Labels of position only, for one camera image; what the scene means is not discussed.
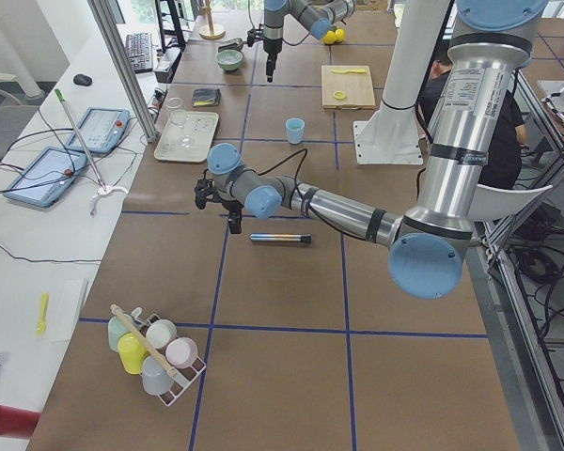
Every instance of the wooden cutting board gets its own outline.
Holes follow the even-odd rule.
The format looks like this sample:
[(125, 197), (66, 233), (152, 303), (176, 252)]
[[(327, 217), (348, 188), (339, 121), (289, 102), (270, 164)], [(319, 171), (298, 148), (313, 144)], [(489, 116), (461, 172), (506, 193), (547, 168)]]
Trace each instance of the wooden cutting board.
[[(334, 73), (332, 69), (363, 69), (366, 72)], [(347, 97), (343, 100), (335, 99), (336, 91), (343, 91)], [(321, 105), (324, 108), (375, 109), (369, 66), (321, 66)]]

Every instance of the green bowl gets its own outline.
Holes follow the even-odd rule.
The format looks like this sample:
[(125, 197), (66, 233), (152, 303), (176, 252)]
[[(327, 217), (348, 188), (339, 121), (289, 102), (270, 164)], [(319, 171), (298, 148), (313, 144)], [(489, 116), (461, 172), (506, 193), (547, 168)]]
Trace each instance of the green bowl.
[(223, 50), (216, 56), (217, 64), (225, 71), (236, 70), (243, 63), (244, 55), (238, 50)]

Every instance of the keyboard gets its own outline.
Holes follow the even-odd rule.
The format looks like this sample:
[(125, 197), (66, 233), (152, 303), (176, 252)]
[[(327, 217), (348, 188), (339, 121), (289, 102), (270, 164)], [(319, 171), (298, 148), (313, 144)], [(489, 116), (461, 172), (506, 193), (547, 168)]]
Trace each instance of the keyboard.
[(134, 73), (152, 70), (152, 39), (150, 33), (133, 33), (126, 36), (125, 52)]

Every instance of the blue device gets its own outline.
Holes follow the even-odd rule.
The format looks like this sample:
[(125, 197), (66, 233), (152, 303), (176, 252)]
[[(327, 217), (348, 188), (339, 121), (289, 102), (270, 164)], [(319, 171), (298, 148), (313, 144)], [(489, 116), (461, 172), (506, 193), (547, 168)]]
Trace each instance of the blue device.
[[(88, 108), (77, 127), (91, 153), (107, 155), (121, 141), (129, 120), (128, 110)], [(71, 134), (65, 148), (75, 152), (84, 151), (75, 133)]]
[(56, 202), (86, 167), (85, 153), (46, 148), (7, 188), (4, 196), (46, 209)]

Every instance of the yellow fruit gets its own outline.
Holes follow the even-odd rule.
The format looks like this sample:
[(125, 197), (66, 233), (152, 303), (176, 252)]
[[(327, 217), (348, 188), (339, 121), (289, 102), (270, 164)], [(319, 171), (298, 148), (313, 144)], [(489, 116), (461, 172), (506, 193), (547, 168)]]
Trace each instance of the yellow fruit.
[(321, 39), (324, 44), (334, 44), (337, 41), (337, 35), (334, 31), (330, 30), (326, 35)]
[(335, 31), (335, 41), (342, 42), (343, 40), (345, 40), (345, 30), (339, 28), (337, 31)]

